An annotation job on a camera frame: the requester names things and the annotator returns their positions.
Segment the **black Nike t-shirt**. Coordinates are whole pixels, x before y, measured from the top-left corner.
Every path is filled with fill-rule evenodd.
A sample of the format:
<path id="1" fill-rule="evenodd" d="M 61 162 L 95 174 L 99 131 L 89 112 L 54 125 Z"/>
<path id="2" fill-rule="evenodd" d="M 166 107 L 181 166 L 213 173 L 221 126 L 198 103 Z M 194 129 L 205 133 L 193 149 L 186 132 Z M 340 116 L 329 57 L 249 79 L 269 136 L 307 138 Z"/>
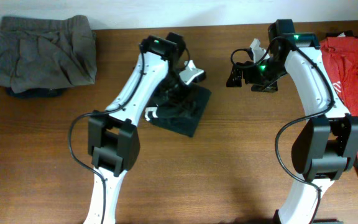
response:
<path id="1" fill-rule="evenodd" d="M 192 138 L 211 91 L 198 85 L 171 93 L 156 90 L 148 102 L 144 118 L 150 124 Z"/>

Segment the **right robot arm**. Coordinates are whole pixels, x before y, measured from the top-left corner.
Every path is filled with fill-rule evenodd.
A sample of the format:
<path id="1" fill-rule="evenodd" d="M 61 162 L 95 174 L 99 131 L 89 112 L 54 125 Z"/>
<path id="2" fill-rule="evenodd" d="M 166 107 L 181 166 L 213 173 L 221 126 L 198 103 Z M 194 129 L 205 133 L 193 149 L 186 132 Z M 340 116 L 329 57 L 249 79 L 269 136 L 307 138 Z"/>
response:
<path id="1" fill-rule="evenodd" d="M 274 93 L 277 82 L 289 74 L 305 115 L 285 124 L 275 143 L 290 126 L 305 122 L 291 149 L 291 172 L 275 149 L 278 163 L 294 182 L 284 204 L 275 211 L 273 223 L 316 223 L 324 193 L 349 171 L 358 152 L 358 116 L 351 115 L 338 97 L 323 63 L 314 33 L 297 33 L 291 19 L 278 19 L 268 27 L 269 45 L 254 39 L 245 50 L 250 60 L 233 62 L 228 87 L 250 84 L 252 91 Z"/>

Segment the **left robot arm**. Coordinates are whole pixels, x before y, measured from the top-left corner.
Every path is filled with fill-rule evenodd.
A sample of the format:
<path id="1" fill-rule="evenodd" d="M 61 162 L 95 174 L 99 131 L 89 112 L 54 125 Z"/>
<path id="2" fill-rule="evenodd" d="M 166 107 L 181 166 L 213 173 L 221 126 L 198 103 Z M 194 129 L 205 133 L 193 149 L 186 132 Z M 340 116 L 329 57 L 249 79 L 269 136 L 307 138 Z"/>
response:
<path id="1" fill-rule="evenodd" d="M 85 223 L 115 223 L 119 191 L 126 173 L 140 151 L 137 131 L 150 102 L 179 108 L 191 93 L 177 63 L 186 50 L 183 37 L 173 32 L 166 38 L 153 35 L 139 46 L 137 63 L 124 88 L 104 111 L 93 111 L 88 120 L 88 154 L 94 174 L 93 192 Z"/>

